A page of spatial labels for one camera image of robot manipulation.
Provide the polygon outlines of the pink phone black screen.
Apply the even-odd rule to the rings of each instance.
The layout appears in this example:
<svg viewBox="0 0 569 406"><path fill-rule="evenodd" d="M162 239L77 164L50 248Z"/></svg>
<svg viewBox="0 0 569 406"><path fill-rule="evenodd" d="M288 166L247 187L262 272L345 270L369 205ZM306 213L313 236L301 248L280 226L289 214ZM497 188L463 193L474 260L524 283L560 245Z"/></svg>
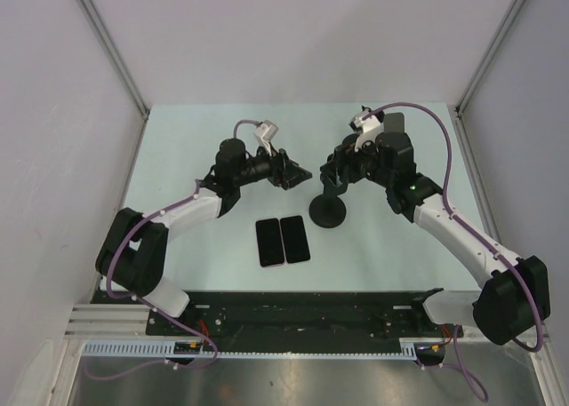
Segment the pink phone black screen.
<svg viewBox="0 0 569 406"><path fill-rule="evenodd" d="M283 265L285 262L279 220L262 219L255 223L259 262L262 268Z"/></svg>

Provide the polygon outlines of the white phone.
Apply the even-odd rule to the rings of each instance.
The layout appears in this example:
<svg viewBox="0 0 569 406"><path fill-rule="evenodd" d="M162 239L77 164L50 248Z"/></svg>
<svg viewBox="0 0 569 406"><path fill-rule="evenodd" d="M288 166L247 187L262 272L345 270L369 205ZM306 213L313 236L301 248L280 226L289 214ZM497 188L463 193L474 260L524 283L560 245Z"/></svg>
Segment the white phone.
<svg viewBox="0 0 569 406"><path fill-rule="evenodd" d="M286 262L297 264L309 261L311 255L303 217L297 215L280 219L280 227Z"/></svg>

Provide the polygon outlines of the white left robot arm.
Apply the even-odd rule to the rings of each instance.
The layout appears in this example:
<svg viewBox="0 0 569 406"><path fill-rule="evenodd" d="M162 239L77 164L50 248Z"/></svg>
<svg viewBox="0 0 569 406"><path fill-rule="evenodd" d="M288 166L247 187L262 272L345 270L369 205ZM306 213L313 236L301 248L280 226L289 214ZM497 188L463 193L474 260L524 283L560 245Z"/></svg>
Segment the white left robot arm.
<svg viewBox="0 0 569 406"><path fill-rule="evenodd" d="M116 283L126 295L165 313L165 323L175 333L191 332L196 312L188 307L189 295L164 276L169 242L199 224L227 214L241 198L241 187L268 180L289 190L312 178L310 171L290 159L285 150L259 147L250 155L240 139L221 142L215 162L188 197L151 213L131 208L119 211L95 260L105 277L107 293Z"/></svg>

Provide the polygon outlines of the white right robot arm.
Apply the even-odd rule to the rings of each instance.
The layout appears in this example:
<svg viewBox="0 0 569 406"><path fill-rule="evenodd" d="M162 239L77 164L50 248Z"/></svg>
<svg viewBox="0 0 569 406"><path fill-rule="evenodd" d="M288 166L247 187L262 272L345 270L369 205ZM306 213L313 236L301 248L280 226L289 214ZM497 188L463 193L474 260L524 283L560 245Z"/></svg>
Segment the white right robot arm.
<svg viewBox="0 0 569 406"><path fill-rule="evenodd" d="M449 250L475 279L479 294L435 289L410 313L412 329L430 336L443 323L478 328L496 345L518 343L522 333L536 330L544 341L543 322L550 315L545 264L522 258L479 231L449 202L445 190L417 170L414 150L405 133L382 133L357 148L349 135L320 168L323 193L310 205L320 227L339 226L346 218L340 196L350 184L367 179L384 188L391 210L425 230Z"/></svg>

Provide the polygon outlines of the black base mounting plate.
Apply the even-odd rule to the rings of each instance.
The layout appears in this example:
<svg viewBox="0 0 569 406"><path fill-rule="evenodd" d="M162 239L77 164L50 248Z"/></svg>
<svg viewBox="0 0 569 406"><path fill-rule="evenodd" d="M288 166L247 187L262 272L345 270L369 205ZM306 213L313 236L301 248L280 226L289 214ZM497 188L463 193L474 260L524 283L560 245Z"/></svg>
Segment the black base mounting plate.
<svg viewBox="0 0 569 406"><path fill-rule="evenodd" d="M398 353L403 338L442 343L453 326L433 323L424 291L192 291L180 321L205 330L223 353Z"/></svg>

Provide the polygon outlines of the white corner frame post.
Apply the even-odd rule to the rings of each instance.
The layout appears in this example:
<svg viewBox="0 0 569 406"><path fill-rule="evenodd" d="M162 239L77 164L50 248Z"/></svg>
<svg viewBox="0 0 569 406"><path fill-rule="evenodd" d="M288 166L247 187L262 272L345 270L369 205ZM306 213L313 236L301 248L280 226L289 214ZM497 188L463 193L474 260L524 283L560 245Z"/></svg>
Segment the white corner frame post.
<svg viewBox="0 0 569 406"><path fill-rule="evenodd" d="M488 70L497 58L501 47L506 43L509 34L521 16L525 6L529 0L512 0L507 11L501 19L499 26L494 32L490 43L485 49L482 59L470 77L464 92L461 94L458 102L454 106L454 112L458 117L462 117L467 110L469 103L472 101L475 93L484 81Z"/></svg>

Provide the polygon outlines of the left aluminium frame post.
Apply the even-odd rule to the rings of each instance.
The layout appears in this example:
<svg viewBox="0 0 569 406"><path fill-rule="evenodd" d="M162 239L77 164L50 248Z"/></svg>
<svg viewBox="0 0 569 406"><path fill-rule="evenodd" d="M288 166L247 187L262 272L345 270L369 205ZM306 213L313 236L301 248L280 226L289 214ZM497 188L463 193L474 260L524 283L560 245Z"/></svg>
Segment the left aluminium frame post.
<svg viewBox="0 0 569 406"><path fill-rule="evenodd" d="M140 92L140 88L136 84L131 70L123 58L116 45L107 23L103 19L99 8L94 0L76 0L77 4L90 25L101 49L105 53L111 67L114 69L116 76L124 87L129 99L135 106L138 114L144 122L148 120L150 108L145 102Z"/></svg>

